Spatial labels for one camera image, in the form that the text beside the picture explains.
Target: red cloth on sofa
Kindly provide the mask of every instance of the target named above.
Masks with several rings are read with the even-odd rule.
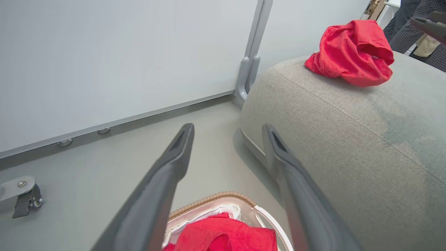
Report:
[[[354,20],[327,28],[320,52],[305,62],[312,72],[329,78],[342,77],[361,86],[379,85],[390,79],[393,52],[383,30],[373,20]]]
[[[228,213],[187,224],[177,243],[163,251],[277,251],[273,229],[250,227]]]

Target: red garment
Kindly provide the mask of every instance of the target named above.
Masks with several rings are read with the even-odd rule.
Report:
[[[342,77],[361,86],[379,85],[390,79],[393,52],[383,30],[373,20],[354,20],[327,28],[320,52],[305,62],[312,72],[329,78]]]
[[[177,244],[163,251],[277,251],[273,229],[250,227],[228,213],[187,224]]]

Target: sofa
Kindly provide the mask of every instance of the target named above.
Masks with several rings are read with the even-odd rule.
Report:
[[[395,52],[386,83],[361,88],[273,66],[254,83],[240,128],[265,165],[273,125],[367,251],[446,249],[446,73]]]

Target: screw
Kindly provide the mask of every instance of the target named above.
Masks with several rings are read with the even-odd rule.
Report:
[[[26,185],[26,181],[23,181],[23,180],[21,180],[21,181],[19,181],[18,183],[17,183],[17,186],[19,187],[19,188],[22,188],[22,187],[24,187]]]

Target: white basket handle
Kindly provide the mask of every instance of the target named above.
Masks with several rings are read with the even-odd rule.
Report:
[[[261,216],[265,217],[265,219],[274,227],[276,232],[279,234],[279,237],[282,240],[283,244],[285,245],[286,250],[294,251],[293,246],[291,245],[291,242],[288,239],[288,236],[286,236],[285,231],[283,231],[282,227],[279,225],[279,223],[276,221],[276,219],[274,219],[274,217],[272,215],[270,215],[265,209],[263,209],[257,205],[254,207],[254,210],[256,211],[256,218],[259,221],[260,225],[262,227],[266,227],[265,224],[263,223],[262,219],[259,217],[259,214]]]

